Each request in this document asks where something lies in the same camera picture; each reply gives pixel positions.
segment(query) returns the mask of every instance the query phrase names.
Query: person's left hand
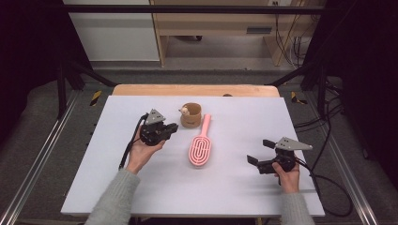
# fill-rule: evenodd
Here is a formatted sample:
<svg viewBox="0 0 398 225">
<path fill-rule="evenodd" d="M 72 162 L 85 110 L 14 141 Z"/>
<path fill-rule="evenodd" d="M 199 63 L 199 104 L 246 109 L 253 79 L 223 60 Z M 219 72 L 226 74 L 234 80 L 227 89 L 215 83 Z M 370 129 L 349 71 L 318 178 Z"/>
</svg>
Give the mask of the person's left hand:
<svg viewBox="0 0 398 225">
<path fill-rule="evenodd" d="M 138 128 L 134 140 L 138 140 L 140 138 L 140 130 L 141 127 Z M 148 146 L 144 144 L 141 140 L 136 141 L 131 147 L 129 164 L 126 167 L 126 170 L 137 174 L 147 164 L 152 155 L 163 148 L 163 145 L 165 143 L 166 141 L 163 140 L 157 145 Z"/>
</svg>

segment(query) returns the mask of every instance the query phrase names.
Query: wooden cabinet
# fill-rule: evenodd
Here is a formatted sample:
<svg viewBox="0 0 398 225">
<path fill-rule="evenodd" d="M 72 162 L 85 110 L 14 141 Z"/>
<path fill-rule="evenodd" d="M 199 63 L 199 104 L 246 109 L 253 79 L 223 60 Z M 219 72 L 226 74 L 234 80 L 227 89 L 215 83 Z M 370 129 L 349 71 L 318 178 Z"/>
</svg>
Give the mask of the wooden cabinet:
<svg viewBox="0 0 398 225">
<path fill-rule="evenodd" d="M 150 0 L 151 5 L 193 6 L 268 6 L 270 0 Z M 312 2 L 292 0 L 290 6 L 313 6 Z M 285 48 L 289 37 L 311 36 L 316 20 L 310 15 L 257 15 L 257 14 L 153 14 L 161 63 L 167 50 L 169 36 L 263 36 L 275 66 L 279 66 L 283 53 L 276 43 L 277 30 Z"/>
</svg>

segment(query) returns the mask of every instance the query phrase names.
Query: person's right hand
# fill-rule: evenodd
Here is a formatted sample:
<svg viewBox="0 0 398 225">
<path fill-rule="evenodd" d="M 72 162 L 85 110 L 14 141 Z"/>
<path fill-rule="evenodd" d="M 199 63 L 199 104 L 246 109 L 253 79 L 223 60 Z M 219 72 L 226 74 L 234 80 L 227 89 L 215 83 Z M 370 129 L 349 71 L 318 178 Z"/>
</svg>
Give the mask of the person's right hand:
<svg viewBox="0 0 398 225">
<path fill-rule="evenodd" d="M 281 179 L 281 186 L 284 193 L 298 193 L 299 192 L 299 164 L 296 163 L 295 167 L 290 172 L 285 172 L 278 162 L 273 162 L 272 167 Z"/>
</svg>

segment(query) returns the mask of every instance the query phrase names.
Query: sleeve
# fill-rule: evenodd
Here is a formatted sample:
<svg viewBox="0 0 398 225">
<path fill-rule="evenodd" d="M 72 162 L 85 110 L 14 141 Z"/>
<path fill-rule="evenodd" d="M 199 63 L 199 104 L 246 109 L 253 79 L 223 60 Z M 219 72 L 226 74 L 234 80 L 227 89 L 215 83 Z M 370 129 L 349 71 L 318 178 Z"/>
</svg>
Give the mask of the sleeve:
<svg viewBox="0 0 398 225">
<path fill-rule="evenodd" d="M 282 222 L 284 225 L 314 225 L 307 204 L 300 193 L 282 195 Z"/>
<path fill-rule="evenodd" d="M 119 171 L 85 224 L 128 224 L 132 196 L 139 183 L 140 178 L 137 175 L 126 170 Z"/>
</svg>

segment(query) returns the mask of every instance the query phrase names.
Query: horizontal black bar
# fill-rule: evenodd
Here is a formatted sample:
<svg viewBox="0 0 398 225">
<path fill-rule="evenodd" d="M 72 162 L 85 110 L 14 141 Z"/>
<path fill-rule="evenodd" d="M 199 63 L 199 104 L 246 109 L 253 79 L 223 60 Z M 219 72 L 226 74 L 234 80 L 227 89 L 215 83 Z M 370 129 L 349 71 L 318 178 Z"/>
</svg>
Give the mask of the horizontal black bar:
<svg viewBox="0 0 398 225">
<path fill-rule="evenodd" d="M 147 5 L 47 5 L 74 13 L 220 13 L 220 14 L 298 14 L 336 13 L 338 8 L 324 7 L 246 7 L 246 6 L 147 6 Z"/>
</svg>

